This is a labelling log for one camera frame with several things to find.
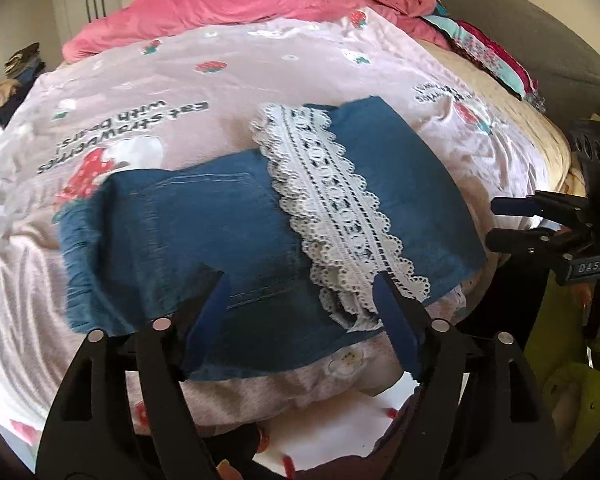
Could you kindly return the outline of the person right hand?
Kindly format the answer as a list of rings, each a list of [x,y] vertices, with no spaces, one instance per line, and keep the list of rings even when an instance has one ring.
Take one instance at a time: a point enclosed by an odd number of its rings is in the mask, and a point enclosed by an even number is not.
[[[594,283],[579,283],[570,287],[574,303],[582,311],[582,324],[585,325],[590,317],[591,306],[594,296]]]

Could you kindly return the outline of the person left hand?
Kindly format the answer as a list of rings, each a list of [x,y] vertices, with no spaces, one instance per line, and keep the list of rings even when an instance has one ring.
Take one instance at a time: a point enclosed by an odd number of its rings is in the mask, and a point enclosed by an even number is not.
[[[242,480],[240,472],[235,469],[228,460],[222,460],[222,462],[216,466],[216,472],[222,480]]]

